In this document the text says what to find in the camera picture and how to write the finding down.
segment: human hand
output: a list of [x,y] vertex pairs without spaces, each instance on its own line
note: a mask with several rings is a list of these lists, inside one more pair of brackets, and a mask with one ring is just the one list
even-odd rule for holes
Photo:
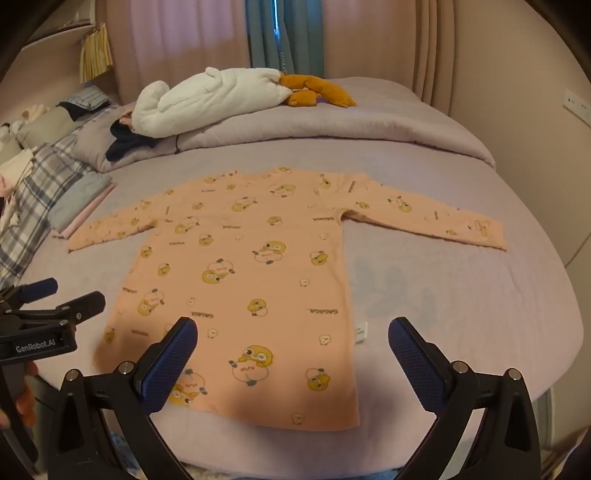
[[[39,373],[37,366],[34,362],[28,362],[25,365],[25,375],[35,376]],[[37,414],[34,411],[35,407],[35,395],[25,380],[25,389],[21,395],[17,398],[15,405],[19,412],[22,422],[26,427],[32,428],[37,421]],[[0,429],[10,428],[10,420],[8,416],[0,410]]]

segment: pink curtain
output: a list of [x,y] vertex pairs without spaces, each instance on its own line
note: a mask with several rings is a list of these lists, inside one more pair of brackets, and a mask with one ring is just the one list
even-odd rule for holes
[[453,0],[323,0],[324,71],[392,80],[448,113]]
[[155,80],[250,66],[244,0],[97,0],[101,11],[123,103]]

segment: wall outlet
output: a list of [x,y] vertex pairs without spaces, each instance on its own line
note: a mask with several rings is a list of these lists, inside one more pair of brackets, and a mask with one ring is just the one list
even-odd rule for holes
[[591,105],[568,89],[564,90],[564,107],[591,127]]

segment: orange plush toy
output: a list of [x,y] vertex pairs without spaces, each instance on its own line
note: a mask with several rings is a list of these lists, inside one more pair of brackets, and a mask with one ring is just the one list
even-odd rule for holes
[[317,96],[323,97],[332,105],[344,108],[357,105],[344,89],[313,75],[282,75],[279,83],[294,90],[285,101],[289,106],[315,106]]

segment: shirt sleeve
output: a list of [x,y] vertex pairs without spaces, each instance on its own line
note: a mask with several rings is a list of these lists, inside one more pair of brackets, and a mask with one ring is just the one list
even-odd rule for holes
[[326,203],[343,215],[419,235],[507,250],[503,225],[480,213],[384,186],[363,174],[335,176]]
[[189,198],[190,184],[185,183],[123,208],[113,215],[84,224],[68,242],[68,251],[80,250],[89,245],[126,238],[136,233],[156,228],[164,222],[174,222],[185,216],[187,221],[197,222],[193,217],[198,205],[192,209]]

